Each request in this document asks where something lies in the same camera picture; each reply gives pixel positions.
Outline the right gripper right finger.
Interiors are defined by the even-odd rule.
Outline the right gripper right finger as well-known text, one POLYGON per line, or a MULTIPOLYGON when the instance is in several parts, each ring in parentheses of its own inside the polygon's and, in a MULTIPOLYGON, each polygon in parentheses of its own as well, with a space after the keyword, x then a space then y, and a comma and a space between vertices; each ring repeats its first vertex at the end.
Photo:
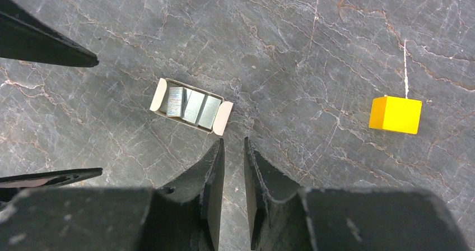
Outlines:
POLYGON ((446 204, 419 188, 303 187, 244 140, 252 250, 468 250, 446 204))

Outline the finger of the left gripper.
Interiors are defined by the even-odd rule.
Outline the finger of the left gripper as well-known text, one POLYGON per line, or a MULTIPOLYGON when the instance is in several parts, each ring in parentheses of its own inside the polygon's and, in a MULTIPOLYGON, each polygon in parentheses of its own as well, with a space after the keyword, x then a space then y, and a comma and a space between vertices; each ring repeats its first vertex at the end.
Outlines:
POLYGON ((1 203, 8 203, 23 189, 47 186, 61 187, 95 178, 102 174, 103 168, 87 168, 1 177, 1 203))
POLYGON ((95 53, 42 23, 13 0, 1 0, 1 58, 95 67, 95 53))

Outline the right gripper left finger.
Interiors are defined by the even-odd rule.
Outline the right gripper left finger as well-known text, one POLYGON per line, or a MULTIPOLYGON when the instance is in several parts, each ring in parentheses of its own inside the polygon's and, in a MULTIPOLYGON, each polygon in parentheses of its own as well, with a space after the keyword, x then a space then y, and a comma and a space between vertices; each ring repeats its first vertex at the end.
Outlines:
POLYGON ((159 188, 23 189, 1 203, 2 250, 217 250, 225 149, 159 188))

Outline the staple box grey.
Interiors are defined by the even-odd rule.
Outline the staple box grey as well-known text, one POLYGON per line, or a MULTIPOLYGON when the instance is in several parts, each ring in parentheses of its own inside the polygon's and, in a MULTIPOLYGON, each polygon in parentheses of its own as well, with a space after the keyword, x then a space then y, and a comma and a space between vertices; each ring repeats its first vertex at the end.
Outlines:
POLYGON ((160 78, 150 111, 206 133, 223 135, 234 103, 209 91, 160 78))

